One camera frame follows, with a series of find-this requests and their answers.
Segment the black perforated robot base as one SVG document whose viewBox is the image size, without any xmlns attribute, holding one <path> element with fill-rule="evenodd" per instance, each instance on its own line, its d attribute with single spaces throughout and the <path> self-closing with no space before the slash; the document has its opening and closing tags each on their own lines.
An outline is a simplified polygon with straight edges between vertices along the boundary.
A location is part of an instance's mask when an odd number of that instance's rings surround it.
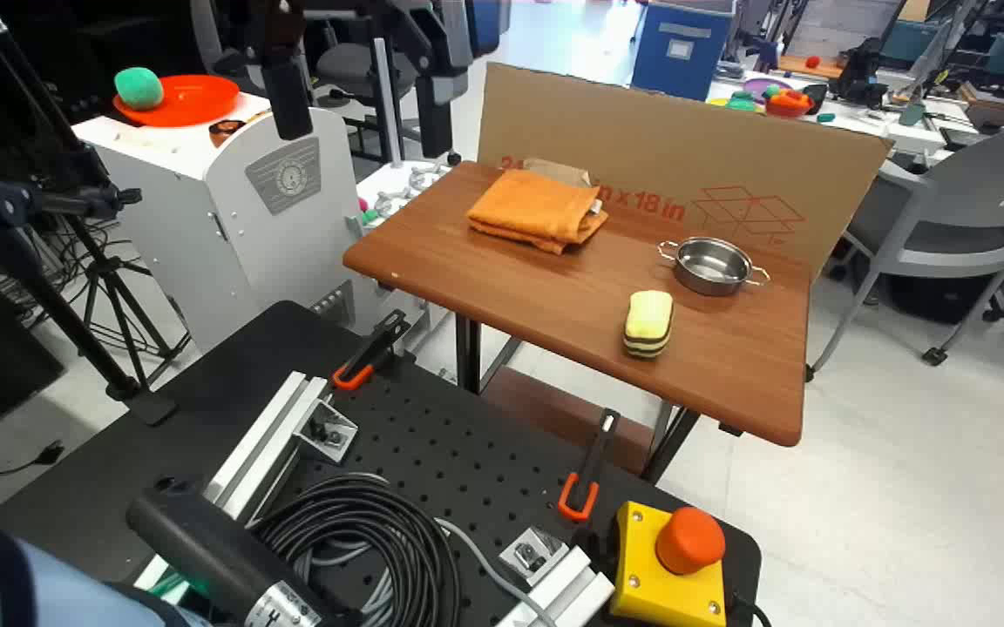
<svg viewBox="0 0 1004 627">
<path fill-rule="evenodd" d="M 150 424 L 135 413 L 65 454 L 0 506 L 0 528 L 44 548 L 107 583 L 135 579 L 150 551 L 126 525 L 126 508 L 152 484 L 201 487 L 294 374 L 324 375 L 354 352 L 331 320 L 278 302 L 178 374 L 164 395 L 174 413 Z M 428 514 L 503 551 L 519 528 L 566 532 L 558 484 L 581 449 L 489 401 L 403 361 L 387 361 L 364 390 L 336 401 L 358 424 L 345 460 L 303 449 L 272 487 L 275 508 L 315 487 L 377 473 Z"/>
</svg>

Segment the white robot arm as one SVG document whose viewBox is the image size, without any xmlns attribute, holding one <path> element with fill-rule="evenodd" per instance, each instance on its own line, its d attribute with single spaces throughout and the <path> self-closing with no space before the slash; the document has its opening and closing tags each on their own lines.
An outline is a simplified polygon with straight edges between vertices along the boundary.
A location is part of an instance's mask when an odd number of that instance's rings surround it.
<svg viewBox="0 0 1004 627">
<path fill-rule="evenodd" d="M 148 492 L 129 506 L 129 525 L 201 590 L 221 619 L 135 585 L 100 583 L 0 528 L 0 627 L 341 627 L 347 619 L 199 493 Z"/>
</svg>

